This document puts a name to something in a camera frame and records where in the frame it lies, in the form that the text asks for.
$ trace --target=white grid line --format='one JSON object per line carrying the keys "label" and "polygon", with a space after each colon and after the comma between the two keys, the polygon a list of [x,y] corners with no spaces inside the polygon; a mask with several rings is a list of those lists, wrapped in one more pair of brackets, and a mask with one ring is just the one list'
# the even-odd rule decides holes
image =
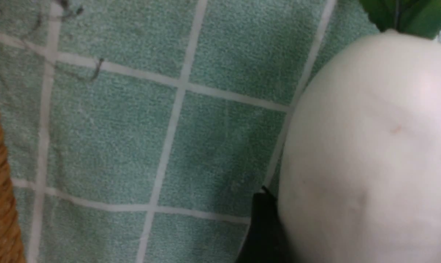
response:
{"label": "white grid line", "polygon": [[[202,21],[204,20],[204,14],[207,8],[207,0],[199,0],[195,9],[195,16],[193,18],[193,23],[190,30],[190,40],[186,47],[185,58],[183,62],[182,71],[180,73],[180,85],[176,92],[175,102],[173,103],[172,108],[172,116],[170,117],[167,136],[165,137],[165,142],[163,146],[163,151],[160,156],[159,167],[157,168],[157,175],[155,177],[155,183],[152,188],[152,195],[150,199],[150,208],[152,211],[149,211],[145,215],[144,227],[140,237],[140,245],[137,250],[136,263],[143,263],[147,250],[147,243],[149,241],[149,234],[152,229],[152,223],[155,216],[155,209],[157,208],[157,203],[159,202],[160,191],[162,190],[162,183],[165,178],[165,171],[167,169],[168,160],[170,158],[170,153],[172,150],[173,141],[175,139],[175,131],[178,125],[178,120],[180,119],[180,113],[182,111],[183,100],[186,94],[186,88],[188,86],[188,81],[190,78],[191,68],[194,62],[194,56],[197,47],[197,41],[199,37],[199,33],[202,28]],[[193,214],[194,211],[190,210],[180,210],[187,211],[190,214]]]}
{"label": "white grid line", "polygon": [[18,38],[10,37],[10,36],[2,34],[2,33],[0,33],[0,43],[11,46],[11,47],[21,48],[21,49],[28,48],[28,49],[33,50],[34,52],[38,53],[41,56],[45,55],[45,48],[44,47],[39,46],[39,45],[35,45],[34,43],[31,43],[29,41],[21,41]]}
{"label": "white grid line", "polygon": [[293,112],[297,103],[302,95],[303,90],[306,88],[309,77],[311,76],[314,62],[319,53],[319,48],[321,47],[321,43],[323,41],[324,35],[326,33],[327,25],[331,20],[332,12],[337,3],[337,0],[328,0],[326,5],[324,6],[323,13],[321,14],[321,20],[319,22],[318,28],[316,29],[316,33],[314,35],[314,40],[309,49],[308,58],[305,62],[305,66],[300,77],[299,83],[297,84],[297,89],[292,98],[292,103],[289,106],[289,110],[287,115],[285,116],[284,123],[282,125],[282,129],[277,137],[277,143],[275,144],[274,151],[272,153],[271,160],[267,167],[266,178],[264,179],[263,185],[268,187],[272,181],[272,177],[274,176],[275,168],[277,166],[277,162],[279,161],[280,154],[282,152],[282,147],[284,146],[285,138],[287,137],[287,130],[290,125],[290,120],[292,118]]}
{"label": "white grid line", "polygon": [[[55,2],[50,2],[50,17],[59,17],[63,9]],[[50,143],[49,121],[50,102],[53,87],[53,75],[55,74],[54,64],[58,57],[58,41],[60,38],[60,21],[50,20],[48,22],[47,45],[45,49],[45,68],[43,71],[42,95],[40,103],[40,128],[37,158],[37,176],[35,178],[35,200],[28,243],[28,263],[36,263],[40,247],[40,235],[42,233],[43,202],[45,200],[46,174],[48,162],[48,145]]]}
{"label": "white grid line", "polygon": [[[17,188],[29,188],[31,190],[35,190],[37,186],[35,183],[29,182],[24,179],[11,178],[14,187]],[[207,220],[215,220],[215,221],[225,221],[230,223],[238,223],[247,225],[250,221],[249,217],[239,217],[232,216],[226,214],[217,214],[210,213],[204,211],[191,210],[186,208],[177,208],[177,207],[169,207],[169,206],[155,206],[151,207],[148,204],[123,204],[123,205],[114,205],[110,203],[102,203],[91,200],[86,200],[84,198],[75,197],[64,193],[56,188],[46,187],[45,193],[50,196],[54,196],[60,198],[62,200],[68,201],[75,205],[80,205],[83,207],[94,208],[97,210],[108,211],[108,212],[140,212],[140,211],[153,211],[154,213],[165,213],[165,214],[178,214],[178,215],[186,215],[195,218],[207,219]]]}
{"label": "white grid line", "polygon": [[[39,55],[42,55],[42,56],[45,55],[45,47],[41,47],[39,45],[35,45],[30,42],[25,42],[27,46],[24,46],[24,43],[21,42],[19,39],[15,38],[15,37],[10,37],[10,36],[2,34],[2,33],[0,33],[0,43],[3,43],[5,45],[9,45],[9,46],[13,46],[13,47],[17,47],[17,48],[29,48],[29,49],[35,51],[36,53],[38,53]],[[77,65],[77,66],[83,66],[83,67],[88,67],[88,68],[95,68],[95,62],[96,62],[94,58],[86,58],[86,57],[79,56],[77,54],[66,53],[66,52],[58,52],[58,58],[56,60],[59,62],[70,64],[70,65]],[[257,106],[257,107],[261,107],[261,108],[266,108],[268,110],[283,111],[283,112],[287,112],[289,110],[289,106],[283,105],[280,103],[274,103],[274,102],[271,102],[268,100],[262,100],[262,99],[250,97],[247,95],[242,95],[239,93],[234,93],[231,91],[221,90],[221,89],[217,89],[217,88],[210,88],[210,87],[199,85],[199,84],[188,83],[187,79],[189,77],[187,77],[187,74],[189,74],[191,72],[191,70],[187,70],[187,67],[185,67],[185,66],[192,65],[193,61],[194,61],[194,54],[193,53],[192,53],[192,55],[185,58],[185,63],[183,64],[183,70],[182,70],[182,74],[180,75],[181,76],[180,79],[174,79],[171,77],[167,77],[167,76],[160,75],[157,73],[147,72],[144,70],[133,69],[133,68],[126,67],[123,65],[111,63],[108,61],[104,61],[102,63],[100,70],[105,70],[107,72],[113,72],[113,73],[118,73],[121,75],[131,76],[131,77],[135,77],[135,78],[139,78],[139,79],[150,80],[150,81],[157,82],[157,83],[160,83],[163,85],[168,85],[170,87],[176,87],[176,88],[183,87],[186,90],[194,92],[194,93],[208,95],[211,97],[216,97],[216,98],[225,99],[225,100],[231,100],[231,101],[235,101],[235,102],[239,102],[239,103],[245,103],[245,104],[249,104],[249,105],[253,105],[253,106]]]}

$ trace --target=green fabric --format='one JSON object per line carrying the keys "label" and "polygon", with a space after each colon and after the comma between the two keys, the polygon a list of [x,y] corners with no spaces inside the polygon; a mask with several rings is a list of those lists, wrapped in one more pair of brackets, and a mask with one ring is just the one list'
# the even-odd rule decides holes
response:
{"label": "green fabric", "polygon": [[[26,254],[32,223],[43,220],[32,263],[141,263],[145,241],[145,263],[233,262],[285,120],[278,108],[292,101],[327,1],[209,0],[192,85],[172,82],[182,76],[197,0],[69,3],[84,11],[61,23],[58,52],[152,75],[115,73],[107,64],[90,81],[92,67],[61,57],[55,73],[43,76],[50,65],[42,55],[0,40],[1,121]],[[50,6],[0,0],[0,33],[26,35],[43,10],[26,40],[45,47],[47,18],[56,19],[47,15]],[[340,0],[312,76],[346,45],[376,32],[357,1]],[[50,144],[43,213],[34,216],[44,77],[54,78]],[[185,87],[192,88],[161,170],[174,103]],[[150,208],[158,173],[165,177]],[[143,233],[147,220],[151,228]]]}

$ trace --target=green leaf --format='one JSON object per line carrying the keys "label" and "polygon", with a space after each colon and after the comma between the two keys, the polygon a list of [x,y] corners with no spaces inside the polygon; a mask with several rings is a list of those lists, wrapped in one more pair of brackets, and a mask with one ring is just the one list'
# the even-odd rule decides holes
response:
{"label": "green leaf", "polygon": [[369,20],[381,32],[433,39],[441,31],[441,0],[359,0]]}
{"label": "green leaf", "polygon": [[394,28],[394,12],[387,0],[360,0],[369,20],[376,25],[379,31],[384,32]]}
{"label": "green leaf", "polygon": [[400,17],[400,31],[434,39],[441,31],[441,0],[418,0]]}

